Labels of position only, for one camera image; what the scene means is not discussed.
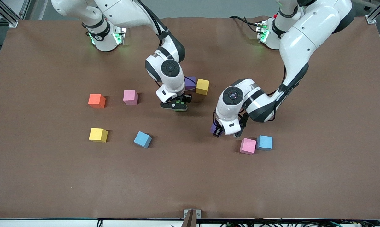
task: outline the blue cube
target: blue cube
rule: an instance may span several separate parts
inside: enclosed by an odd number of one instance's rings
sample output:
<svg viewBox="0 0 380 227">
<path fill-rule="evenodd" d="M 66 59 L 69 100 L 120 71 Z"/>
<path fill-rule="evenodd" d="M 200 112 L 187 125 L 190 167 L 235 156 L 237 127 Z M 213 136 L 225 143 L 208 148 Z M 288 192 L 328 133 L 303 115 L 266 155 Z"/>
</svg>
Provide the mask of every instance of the blue cube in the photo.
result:
<svg viewBox="0 0 380 227">
<path fill-rule="evenodd" d="M 272 150 L 272 137 L 259 136 L 257 138 L 256 149 L 262 151 Z"/>
<path fill-rule="evenodd" d="M 134 143 L 140 145 L 143 148 L 148 148 L 149 144 L 151 143 L 152 137 L 148 134 L 145 134 L 141 131 L 138 132 L 138 135 L 136 136 Z"/>
</svg>

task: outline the orange cube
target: orange cube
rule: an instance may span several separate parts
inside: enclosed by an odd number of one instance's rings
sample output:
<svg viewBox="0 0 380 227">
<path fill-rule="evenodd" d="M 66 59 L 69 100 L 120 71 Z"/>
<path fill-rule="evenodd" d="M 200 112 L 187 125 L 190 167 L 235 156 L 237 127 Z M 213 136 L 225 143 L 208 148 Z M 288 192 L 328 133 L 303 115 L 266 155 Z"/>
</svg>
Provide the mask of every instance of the orange cube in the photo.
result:
<svg viewBox="0 0 380 227">
<path fill-rule="evenodd" d="M 93 108 L 104 108 L 106 98 L 101 94 L 90 94 L 88 104 Z"/>
</svg>

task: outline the cube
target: cube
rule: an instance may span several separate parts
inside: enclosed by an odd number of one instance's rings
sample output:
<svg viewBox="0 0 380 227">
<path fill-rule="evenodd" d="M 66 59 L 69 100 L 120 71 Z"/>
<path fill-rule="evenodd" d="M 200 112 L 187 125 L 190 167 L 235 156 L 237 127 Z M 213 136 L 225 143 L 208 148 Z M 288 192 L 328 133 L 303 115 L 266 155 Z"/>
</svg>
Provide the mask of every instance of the cube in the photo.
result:
<svg viewBox="0 0 380 227">
<path fill-rule="evenodd" d="M 90 94 L 88 104 L 93 108 L 104 108 L 106 98 L 101 94 Z"/>
<path fill-rule="evenodd" d="M 184 84 L 186 86 L 185 90 L 194 89 L 196 87 L 196 81 L 197 81 L 196 77 L 195 76 L 188 76 L 187 78 L 184 77 Z"/>
<path fill-rule="evenodd" d="M 240 152 L 245 154 L 254 154 L 256 150 L 256 141 L 248 138 L 242 139 L 242 143 L 240 145 Z"/>
<path fill-rule="evenodd" d="M 210 132 L 211 132 L 212 134 L 214 134 L 215 130 L 216 130 L 216 126 L 215 126 L 214 123 L 213 123 L 213 124 L 211 125 Z"/>
<path fill-rule="evenodd" d="M 149 144 L 151 143 L 151 140 L 152 137 L 150 135 L 139 131 L 137 136 L 135 137 L 134 143 L 138 144 L 143 148 L 148 148 Z"/>
<path fill-rule="evenodd" d="M 90 130 L 89 140 L 93 142 L 105 143 L 107 141 L 108 131 L 103 128 L 92 128 Z"/>
<path fill-rule="evenodd" d="M 126 105 L 137 105 L 138 94 L 135 92 L 135 90 L 125 90 L 123 100 Z"/>
<path fill-rule="evenodd" d="M 201 94 L 201 95 L 207 95 L 209 86 L 210 86 L 209 80 L 198 79 L 196 93 Z"/>
<path fill-rule="evenodd" d="M 272 150 L 272 137 L 259 136 L 257 138 L 256 149 L 262 151 Z"/>
</svg>

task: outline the brown table surface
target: brown table surface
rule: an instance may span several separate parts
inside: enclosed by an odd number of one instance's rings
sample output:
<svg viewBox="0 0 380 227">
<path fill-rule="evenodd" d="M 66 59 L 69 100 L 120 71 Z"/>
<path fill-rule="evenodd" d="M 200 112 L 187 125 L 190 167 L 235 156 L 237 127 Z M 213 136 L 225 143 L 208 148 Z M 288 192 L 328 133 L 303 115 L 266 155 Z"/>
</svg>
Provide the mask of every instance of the brown table surface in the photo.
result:
<svg viewBox="0 0 380 227">
<path fill-rule="evenodd" d="M 0 53 L 0 217 L 380 218 L 380 38 L 356 18 L 309 62 L 274 122 L 272 151 L 239 153 L 241 139 L 209 130 L 220 93 L 252 78 L 281 82 L 278 51 L 233 19 L 164 19 L 186 47 L 186 76 L 210 80 L 187 112 L 160 108 L 145 58 L 148 27 L 102 53 L 78 21 L 20 21 Z M 122 101 L 136 89 L 139 105 Z M 87 105 L 90 93 L 105 109 Z M 107 143 L 88 140 L 90 128 Z M 153 140 L 133 143 L 138 131 Z"/>
</svg>

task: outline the gray floor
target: gray floor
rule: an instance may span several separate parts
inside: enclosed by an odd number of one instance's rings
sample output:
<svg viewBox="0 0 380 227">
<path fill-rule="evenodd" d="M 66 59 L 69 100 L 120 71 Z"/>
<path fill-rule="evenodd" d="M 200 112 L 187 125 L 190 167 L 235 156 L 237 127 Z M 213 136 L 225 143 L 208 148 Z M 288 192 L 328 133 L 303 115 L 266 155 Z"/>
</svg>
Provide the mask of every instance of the gray floor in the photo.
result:
<svg viewBox="0 0 380 227">
<path fill-rule="evenodd" d="M 160 18 L 166 17 L 223 17 L 233 15 L 241 17 L 271 16 L 278 11 L 274 0 L 143 0 Z M 354 4 L 356 16 L 364 16 L 368 11 L 364 6 Z M 33 20 L 72 20 L 58 14 L 51 0 L 37 1 L 30 16 Z M 376 19 L 380 33 L 380 16 Z M 0 26 L 0 44 L 3 43 L 8 28 Z"/>
</svg>

